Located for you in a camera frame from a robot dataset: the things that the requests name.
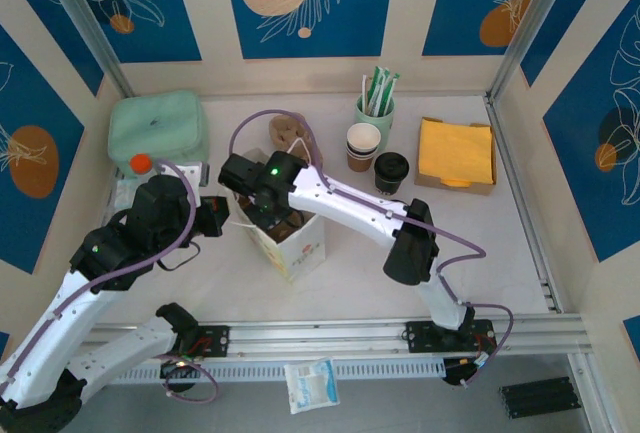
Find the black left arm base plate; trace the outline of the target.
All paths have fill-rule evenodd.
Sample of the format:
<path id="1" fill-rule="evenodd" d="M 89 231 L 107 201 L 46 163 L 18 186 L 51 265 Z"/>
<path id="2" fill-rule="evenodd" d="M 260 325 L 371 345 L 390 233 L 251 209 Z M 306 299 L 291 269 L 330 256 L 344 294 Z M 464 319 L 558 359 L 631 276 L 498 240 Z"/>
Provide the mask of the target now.
<path id="1" fill-rule="evenodd" d="M 178 334 L 166 355 L 188 358 L 227 356 L 231 328 L 228 325 L 196 326 Z"/>

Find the black plastic cup lid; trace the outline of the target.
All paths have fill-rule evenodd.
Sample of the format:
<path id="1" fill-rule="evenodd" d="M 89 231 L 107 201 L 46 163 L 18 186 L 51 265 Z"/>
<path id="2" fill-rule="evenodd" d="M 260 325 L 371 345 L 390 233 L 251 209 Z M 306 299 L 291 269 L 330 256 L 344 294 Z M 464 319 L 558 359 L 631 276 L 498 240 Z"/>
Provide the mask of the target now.
<path id="1" fill-rule="evenodd" d="M 409 169 L 408 160 L 396 152 L 382 153 L 374 163 L 375 177 L 386 182 L 402 182 L 407 177 Z"/>

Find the black ribbed block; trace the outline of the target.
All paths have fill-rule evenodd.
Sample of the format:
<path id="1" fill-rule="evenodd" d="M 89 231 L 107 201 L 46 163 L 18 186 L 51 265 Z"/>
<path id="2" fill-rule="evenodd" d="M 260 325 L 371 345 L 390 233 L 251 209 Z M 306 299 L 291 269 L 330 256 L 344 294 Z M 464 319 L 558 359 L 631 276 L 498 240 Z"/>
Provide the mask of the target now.
<path id="1" fill-rule="evenodd" d="M 521 419 L 580 409 L 579 397 L 568 376 L 499 388 L 507 416 Z"/>

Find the white paper takeout bag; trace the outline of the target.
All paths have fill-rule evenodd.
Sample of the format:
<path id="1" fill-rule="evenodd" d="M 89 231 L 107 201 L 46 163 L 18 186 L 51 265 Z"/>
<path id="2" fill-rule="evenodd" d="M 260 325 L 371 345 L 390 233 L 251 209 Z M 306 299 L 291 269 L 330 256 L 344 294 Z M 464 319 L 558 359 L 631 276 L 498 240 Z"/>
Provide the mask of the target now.
<path id="1" fill-rule="evenodd" d="M 246 153 L 244 157 L 252 160 L 266 160 L 270 156 L 266 156 L 259 149 L 254 149 Z M 239 218 L 239 225 L 244 228 L 251 240 L 262 250 L 271 264 L 288 282 L 295 282 L 326 259 L 325 222 L 320 216 L 304 211 L 299 207 L 293 207 L 290 204 L 293 209 L 311 213 L 313 217 L 296 233 L 286 240 L 276 243 L 259 230 L 257 226 L 251 224 L 241 211 L 237 198 L 242 195 L 231 191 L 227 187 L 225 188 L 228 192 L 231 206 L 235 209 Z"/>

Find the mint green straw holder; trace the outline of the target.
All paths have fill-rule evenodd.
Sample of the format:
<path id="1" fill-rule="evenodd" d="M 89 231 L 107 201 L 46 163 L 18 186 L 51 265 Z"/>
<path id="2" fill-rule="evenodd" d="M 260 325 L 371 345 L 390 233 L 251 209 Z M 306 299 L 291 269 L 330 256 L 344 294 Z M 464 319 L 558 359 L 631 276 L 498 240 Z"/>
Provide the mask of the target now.
<path id="1" fill-rule="evenodd" d="M 355 104 L 355 123 L 367 123 L 374 125 L 381 133 L 382 136 L 387 136 L 393 125 L 393 118 L 395 114 L 395 99 L 389 100 L 389 108 L 387 114 L 384 116 L 370 116 L 362 110 L 362 96 L 357 98 Z"/>

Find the mint green lunch bag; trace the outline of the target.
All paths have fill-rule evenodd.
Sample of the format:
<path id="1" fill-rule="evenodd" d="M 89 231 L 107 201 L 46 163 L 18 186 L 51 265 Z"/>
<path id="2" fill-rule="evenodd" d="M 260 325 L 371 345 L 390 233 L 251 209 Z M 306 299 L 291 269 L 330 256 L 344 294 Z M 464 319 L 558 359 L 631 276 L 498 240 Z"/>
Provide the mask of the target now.
<path id="1" fill-rule="evenodd" d="M 137 154 L 175 164 L 206 163 L 209 129 L 199 97 L 178 90 L 116 103 L 109 125 L 109 158 L 124 176 L 133 177 L 130 160 Z"/>

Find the clear wipes packet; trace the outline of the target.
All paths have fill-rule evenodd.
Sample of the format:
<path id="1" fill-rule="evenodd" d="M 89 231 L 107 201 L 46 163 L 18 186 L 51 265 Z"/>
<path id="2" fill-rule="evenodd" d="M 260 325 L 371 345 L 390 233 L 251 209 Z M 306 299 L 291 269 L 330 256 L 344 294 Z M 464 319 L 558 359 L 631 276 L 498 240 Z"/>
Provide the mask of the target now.
<path id="1" fill-rule="evenodd" d="M 116 183 L 115 193 L 113 197 L 113 212 L 129 209 L 134 201 L 140 181 L 138 179 L 121 179 Z"/>

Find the aluminium frame post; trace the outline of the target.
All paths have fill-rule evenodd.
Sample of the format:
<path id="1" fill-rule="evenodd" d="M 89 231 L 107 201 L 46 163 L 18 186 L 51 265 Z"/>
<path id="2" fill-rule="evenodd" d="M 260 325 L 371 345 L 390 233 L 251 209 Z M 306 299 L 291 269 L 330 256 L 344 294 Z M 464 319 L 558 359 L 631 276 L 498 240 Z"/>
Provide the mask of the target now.
<path id="1" fill-rule="evenodd" d="M 514 72 L 529 50 L 556 0 L 531 0 L 504 54 L 496 75 L 486 92 L 487 103 L 493 105 L 508 86 Z"/>
<path id="2" fill-rule="evenodd" d="M 83 42 L 111 80 L 121 97 L 134 97 L 135 93 L 124 75 L 120 62 L 104 31 L 86 0 L 59 0 Z"/>

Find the white and blue packet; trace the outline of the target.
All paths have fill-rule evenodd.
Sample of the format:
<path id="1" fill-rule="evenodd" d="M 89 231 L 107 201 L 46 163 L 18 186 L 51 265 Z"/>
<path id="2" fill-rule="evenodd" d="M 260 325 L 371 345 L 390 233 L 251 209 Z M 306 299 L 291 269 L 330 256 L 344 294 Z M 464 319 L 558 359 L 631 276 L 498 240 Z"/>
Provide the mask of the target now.
<path id="1" fill-rule="evenodd" d="M 340 404 L 331 358 L 286 364 L 284 375 L 292 415 Z"/>

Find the aluminium side rail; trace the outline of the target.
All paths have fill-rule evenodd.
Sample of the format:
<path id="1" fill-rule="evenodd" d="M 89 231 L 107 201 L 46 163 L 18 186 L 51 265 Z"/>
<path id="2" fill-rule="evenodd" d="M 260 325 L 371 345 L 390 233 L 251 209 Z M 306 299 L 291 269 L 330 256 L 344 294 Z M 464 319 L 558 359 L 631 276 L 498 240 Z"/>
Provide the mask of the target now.
<path id="1" fill-rule="evenodd" d="M 541 237 L 536 231 L 536 224 L 527 203 L 524 185 L 521 181 L 516 157 L 514 156 L 514 151 L 509 144 L 506 130 L 502 124 L 496 101 L 489 93 L 486 93 L 484 95 L 484 103 L 491 127 L 495 135 L 497 149 L 499 151 L 506 177 L 512 192 L 512 196 L 515 201 L 520 223 L 522 225 L 529 251 L 537 272 L 539 283 L 546 298 L 547 308 L 550 312 L 553 312 L 555 314 L 564 313 L 565 308 L 563 305 L 563 300 L 555 285 L 548 257 L 543 248 Z"/>

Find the long aluminium base rail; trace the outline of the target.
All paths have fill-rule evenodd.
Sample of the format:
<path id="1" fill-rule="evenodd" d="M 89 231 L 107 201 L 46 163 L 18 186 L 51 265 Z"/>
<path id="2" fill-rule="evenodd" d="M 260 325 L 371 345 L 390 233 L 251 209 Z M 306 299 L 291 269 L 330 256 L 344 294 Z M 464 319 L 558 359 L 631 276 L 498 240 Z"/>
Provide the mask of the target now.
<path id="1" fill-rule="evenodd" d="M 521 314 L 509 327 L 506 315 L 487 317 L 497 340 L 508 333 L 501 355 L 587 354 L 593 351 L 578 314 Z M 228 361 L 284 361 L 333 357 L 409 357 L 407 318 L 221 323 L 230 327 Z"/>

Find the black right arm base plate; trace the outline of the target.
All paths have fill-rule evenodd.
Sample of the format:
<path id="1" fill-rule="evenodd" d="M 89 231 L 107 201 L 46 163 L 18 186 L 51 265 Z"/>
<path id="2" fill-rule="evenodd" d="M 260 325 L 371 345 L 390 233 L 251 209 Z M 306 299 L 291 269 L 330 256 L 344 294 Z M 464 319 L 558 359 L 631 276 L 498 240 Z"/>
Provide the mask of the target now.
<path id="1" fill-rule="evenodd" d="M 406 323 L 403 338 L 410 353 L 492 353 L 497 342 L 490 320 L 473 320 L 460 331 L 448 330 L 432 321 L 410 321 Z"/>

